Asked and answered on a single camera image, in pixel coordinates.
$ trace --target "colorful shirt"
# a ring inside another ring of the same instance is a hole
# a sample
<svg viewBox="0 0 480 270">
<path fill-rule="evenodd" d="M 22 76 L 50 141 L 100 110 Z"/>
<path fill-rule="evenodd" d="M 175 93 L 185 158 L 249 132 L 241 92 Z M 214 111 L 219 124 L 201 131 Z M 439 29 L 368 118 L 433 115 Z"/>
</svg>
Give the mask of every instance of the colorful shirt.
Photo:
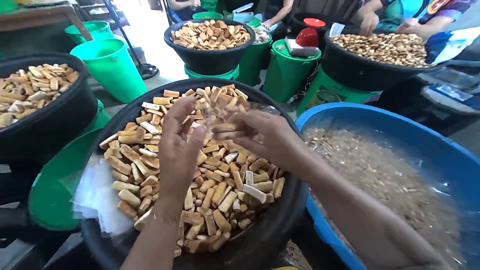
<svg viewBox="0 0 480 270">
<path fill-rule="evenodd" d="M 405 19 L 417 17 L 425 24 L 436 16 L 457 20 L 476 0 L 381 0 L 386 6 L 377 29 L 393 32 Z"/>
</svg>

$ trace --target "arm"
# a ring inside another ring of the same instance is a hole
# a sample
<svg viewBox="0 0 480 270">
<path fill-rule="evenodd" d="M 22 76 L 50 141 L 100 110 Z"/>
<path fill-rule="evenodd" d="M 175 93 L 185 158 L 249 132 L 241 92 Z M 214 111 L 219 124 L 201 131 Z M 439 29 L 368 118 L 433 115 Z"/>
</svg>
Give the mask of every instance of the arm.
<svg viewBox="0 0 480 270">
<path fill-rule="evenodd" d="M 172 10 L 181 10 L 181 9 L 184 9 L 186 7 L 189 7 L 189 6 L 193 6 L 194 1 L 193 0 L 188 0 L 188 1 L 185 1 L 185 2 L 178 2 L 176 0 L 168 0 L 168 4 L 170 5 L 170 8 Z"/>
<path fill-rule="evenodd" d="M 310 185 L 368 269 L 442 265 L 439 255 L 408 224 L 304 146 L 285 118 L 250 111 L 231 121 L 250 127 L 245 129 L 250 132 L 247 137 L 235 138 L 235 143 Z M 252 139 L 255 133 L 264 135 L 263 143 Z"/>
<path fill-rule="evenodd" d="M 435 34 L 440 32 L 445 26 L 452 23 L 453 19 L 450 17 L 445 16 L 436 16 L 430 19 L 426 24 L 414 24 L 414 25 L 401 25 L 399 26 L 395 32 L 396 33 L 404 33 L 404 34 L 417 34 L 418 36 L 422 37 L 423 40 L 427 41 L 427 39 Z"/>
<path fill-rule="evenodd" d="M 269 29 L 272 25 L 280 22 L 292 10 L 293 0 L 283 0 L 283 8 L 270 20 L 263 22 L 262 25 Z"/>
<path fill-rule="evenodd" d="M 180 214 L 205 136 L 205 127 L 199 126 L 186 140 L 193 118 L 184 125 L 181 123 L 195 108 L 194 102 L 195 98 L 182 98 L 165 116 L 162 138 L 158 144 L 161 149 L 158 154 L 161 190 L 152 214 L 121 270 L 172 269 Z"/>
<path fill-rule="evenodd" d="M 356 20 L 360 23 L 360 34 L 363 36 L 371 35 L 377 27 L 379 18 L 375 11 L 381 9 L 383 3 L 381 0 L 371 0 L 357 11 Z"/>
</svg>

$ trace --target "person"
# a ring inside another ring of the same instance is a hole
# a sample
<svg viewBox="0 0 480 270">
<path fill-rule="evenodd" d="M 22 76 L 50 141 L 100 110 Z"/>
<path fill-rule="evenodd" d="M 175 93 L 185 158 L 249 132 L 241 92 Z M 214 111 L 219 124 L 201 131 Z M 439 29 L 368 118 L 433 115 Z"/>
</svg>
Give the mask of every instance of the person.
<svg viewBox="0 0 480 270">
<path fill-rule="evenodd" d="M 200 6 L 200 0 L 168 0 L 168 4 L 183 21 L 191 20 L 195 13 L 207 11 Z"/>
<path fill-rule="evenodd" d="M 292 6 L 293 0 L 268 0 L 264 13 L 266 21 L 262 25 L 270 29 L 273 25 L 281 23 L 287 18 Z"/>
<path fill-rule="evenodd" d="M 203 146 L 204 126 L 194 128 L 195 98 L 182 98 L 168 111 L 158 145 L 158 199 L 122 270 L 172 268 L 180 212 Z M 435 250 L 399 216 L 370 197 L 307 148 L 285 118 L 260 111 L 236 114 L 230 121 L 245 125 L 246 137 L 234 142 L 308 183 L 329 218 L 348 239 L 367 269 L 449 270 Z M 253 140 L 261 133 L 264 142 Z"/>
<path fill-rule="evenodd" d="M 476 0 L 371 0 L 357 12 L 360 34 L 374 30 L 417 34 L 427 40 L 458 19 Z M 384 18 L 375 13 L 384 8 Z"/>
</svg>

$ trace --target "table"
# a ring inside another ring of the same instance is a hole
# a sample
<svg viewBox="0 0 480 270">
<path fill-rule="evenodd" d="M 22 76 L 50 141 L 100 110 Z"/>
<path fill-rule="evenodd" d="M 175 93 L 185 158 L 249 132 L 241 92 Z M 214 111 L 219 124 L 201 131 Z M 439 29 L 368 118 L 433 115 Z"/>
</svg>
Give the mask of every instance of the table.
<svg viewBox="0 0 480 270">
<path fill-rule="evenodd" d="M 87 41 L 93 40 L 92 35 L 75 14 L 72 4 L 66 1 L 58 5 L 45 7 L 21 7 L 14 12 L 0 14 L 0 32 L 50 25 L 64 21 L 70 21 L 75 25 Z"/>
</svg>

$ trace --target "blue plastic tub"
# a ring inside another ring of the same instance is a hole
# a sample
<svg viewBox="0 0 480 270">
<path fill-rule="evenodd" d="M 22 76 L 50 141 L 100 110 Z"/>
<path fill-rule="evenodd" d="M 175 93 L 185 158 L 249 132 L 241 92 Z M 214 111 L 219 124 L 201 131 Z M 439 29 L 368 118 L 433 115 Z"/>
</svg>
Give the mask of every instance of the blue plastic tub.
<svg viewBox="0 0 480 270">
<path fill-rule="evenodd" d="M 480 250 L 480 159 L 452 140 L 408 118 L 375 107 L 335 102 L 315 106 L 304 112 L 296 121 L 300 132 L 309 126 L 324 128 L 330 119 L 335 122 L 380 130 L 398 139 L 401 143 L 413 146 L 426 157 L 422 168 L 441 173 L 449 182 L 449 194 L 457 206 L 461 207 L 458 217 L 461 226 L 462 249 L 468 269 L 479 269 L 479 258 L 474 255 Z M 329 244 L 352 270 L 364 270 L 365 266 L 346 247 L 328 225 L 315 205 L 312 197 L 307 197 L 306 208 L 313 218 L 315 230 L 320 238 Z"/>
</svg>

